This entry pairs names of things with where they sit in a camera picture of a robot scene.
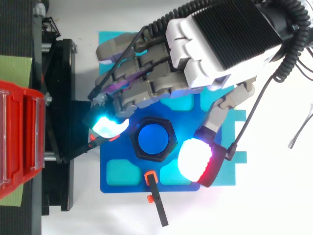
red storage bin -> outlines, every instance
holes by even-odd
[[[0,199],[44,167],[45,98],[0,81]]]

orange clip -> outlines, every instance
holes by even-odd
[[[96,138],[93,135],[90,135],[90,140],[94,141]]]
[[[153,196],[151,194],[147,196],[147,199],[148,199],[149,203],[153,203],[154,202]]]
[[[112,142],[112,141],[114,141],[114,140],[118,139],[118,138],[119,138],[119,136],[120,136],[120,135],[115,136],[115,137],[111,138],[109,141],[110,141],[110,142]]]
[[[156,180],[156,183],[158,183],[156,172],[155,172],[154,170],[150,170],[150,171],[148,171],[148,172],[145,173],[145,180],[146,180],[146,184],[147,184],[148,186],[150,186],[149,181],[148,181],[148,175],[151,175],[151,174],[154,175],[155,180]]]

blue circular disc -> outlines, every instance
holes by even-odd
[[[146,125],[138,136],[140,148],[148,154],[162,152],[166,148],[168,141],[167,131],[158,124]]]

screw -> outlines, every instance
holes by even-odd
[[[295,32],[295,31],[297,31],[300,27],[299,27],[299,25],[297,25],[297,24],[293,24],[293,25],[291,26],[291,28],[292,28],[292,30]]]
[[[46,104],[46,106],[49,106],[51,102],[52,102],[52,97],[50,96],[50,93],[47,92],[47,94],[45,94],[45,104]]]
[[[77,45],[72,45],[72,53],[77,54]]]
[[[34,7],[34,16],[43,18],[45,17],[45,5],[43,3],[37,3]]]

white table surface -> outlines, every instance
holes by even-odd
[[[98,75],[99,31],[137,31],[183,0],[51,0],[62,38],[78,45],[75,99],[86,100]],[[278,64],[268,65],[256,93]],[[312,235],[313,120],[293,138],[313,103],[313,82],[295,69],[283,84],[272,82],[238,145],[247,164],[236,165],[236,186],[161,193],[169,226],[162,228],[147,193],[100,191],[99,149],[75,160],[74,206],[50,207],[43,235]],[[250,111],[257,94],[239,108]],[[236,124],[237,133],[242,123]]]

